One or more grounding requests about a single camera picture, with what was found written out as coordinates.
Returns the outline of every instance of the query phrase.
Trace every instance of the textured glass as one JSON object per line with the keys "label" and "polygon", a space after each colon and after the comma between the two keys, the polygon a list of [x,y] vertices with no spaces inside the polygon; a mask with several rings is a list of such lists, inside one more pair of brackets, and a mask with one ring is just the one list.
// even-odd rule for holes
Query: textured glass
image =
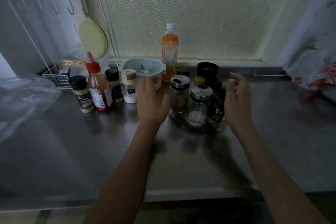
{"label": "textured glass", "polygon": [[[258,60],[283,0],[108,0],[122,57],[161,56],[166,23],[175,22],[178,56]],[[92,18],[104,27],[97,3]]]}

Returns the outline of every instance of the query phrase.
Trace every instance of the black label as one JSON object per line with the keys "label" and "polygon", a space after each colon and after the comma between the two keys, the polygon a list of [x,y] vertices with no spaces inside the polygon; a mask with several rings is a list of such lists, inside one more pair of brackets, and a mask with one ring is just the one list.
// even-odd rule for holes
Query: black label
{"label": "black label", "polygon": [[82,109],[87,109],[93,106],[93,102],[91,99],[90,93],[86,93],[85,95],[77,96],[77,100]]}
{"label": "black label", "polygon": [[133,94],[133,93],[135,93],[135,89],[127,89],[127,93],[128,94]]}
{"label": "black label", "polygon": [[113,99],[119,99],[123,97],[123,92],[121,90],[120,84],[117,86],[111,87],[111,88],[112,88],[112,98]]}

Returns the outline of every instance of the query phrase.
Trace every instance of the wire rack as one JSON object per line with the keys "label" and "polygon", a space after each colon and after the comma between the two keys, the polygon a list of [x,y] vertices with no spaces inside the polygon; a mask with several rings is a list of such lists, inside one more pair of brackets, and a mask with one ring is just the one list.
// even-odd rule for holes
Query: wire rack
{"label": "wire rack", "polygon": [[[112,20],[111,20],[111,13],[109,11],[109,6],[107,5],[107,0],[98,0],[98,1],[99,1],[99,6],[100,6],[100,9],[101,9],[101,12],[103,14],[105,26],[107,28],[107,34],[108,34],[107,37],[108,37],[108,40],[109,40],[109,48],[111,48],[112,51],[113,51],[113,54],[114,54],[114,57],[115,57],[116,67],[119,69],[119,66],[121,64],[121,59],[120,59],[120,54],[119,54],[119,50],[118,50],[118,45],[117,45],[115,33],[114,33],[114,30],[113,30],[113,24],[112,24]],[[15,10],[15,7],[18,7],[21,11],[23,11],[24,14],[27,17],[27,20],[32,25],[33,22],[31,20],[31,18],[29,17],[26,2],[24,0],[19,0],[19,2],[15,2],[15,3],[13,3],[11,0],[7,0],[7,2],[10,5],[10,7],[13,10],[15,16],[17,17],[18,21],[20,22],[24,31],[27,33],[27,35],[28,35],[29,39],[31,40],[31,42],[33,43],[37,53],[39,54],[39,56],[41,57],[41,59],[43,60],[45,66],[46,66],[46,71],[42,74],[42,76],[51,80],[58,88],[71,89],[71,86],[69,85],[69,76],[67,74],[59,74],[60,69],[58,67],[58,64],[57,64],[57,62],[54,62],[54,60],[49,55],[49,53],[47,53],[47,54],[49,56],[49,59],[50,59],[52,65],[50,65],[50,63],[48,64],[48,60],[46,60],[46,58],[42,55],[40,48],[38,48],[38,44],[35,43],[33,37],[29,33],[26,25],[23,23],[23,20],[20,18],[19,14]],[[36,12],[38,12],[40,14],[44,12],[44,9],[52,9],[55,14],[60,13],[60,8],[59,8],[56,0],[53,0],[53,5],[50,5],[49,7],[43,7],[40,0],[36,0],[36,2],[37,2],[37,6],[35,6],[34,4],[31,4],[31,6],[36,10]],[[88,9],[87,9],[85,0],[81,0],[81,3],[82,3],[82,6],[83,6],[82,7],[83,11],[85,9],[86,14],[88,14]],[[74,11],[73,5],[71,3],[71,0],[69,0],[69,7],[67,7],[67,10],[71,15],[74,15],[75,11]]]}

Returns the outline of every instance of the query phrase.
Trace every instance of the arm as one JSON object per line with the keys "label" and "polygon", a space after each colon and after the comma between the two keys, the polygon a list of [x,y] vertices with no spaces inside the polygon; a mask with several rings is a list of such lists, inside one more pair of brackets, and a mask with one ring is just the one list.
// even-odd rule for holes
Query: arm
{"label": "arm", "polygon": [[169,111],[168,96],[159,101],[151,79],[140,83],[137,94],[140,125],[128,151],[102,188],[83,224],[134,223],[145,187],[149,152]]}
{"label": "arm", "polygon": [[226,83],[225,117],[240,141],[275,223],[328,223],[280,166],[251,119],[251,88],[231,73]]}

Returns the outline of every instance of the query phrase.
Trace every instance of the white bottle cap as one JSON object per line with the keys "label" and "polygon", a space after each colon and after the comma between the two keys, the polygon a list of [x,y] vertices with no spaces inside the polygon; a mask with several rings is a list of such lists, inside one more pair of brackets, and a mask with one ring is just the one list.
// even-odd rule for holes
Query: white bottle cap
{"label": "white bottle cap", "polygon": [[175,30],[175,23],[167,23],[167,29]]}

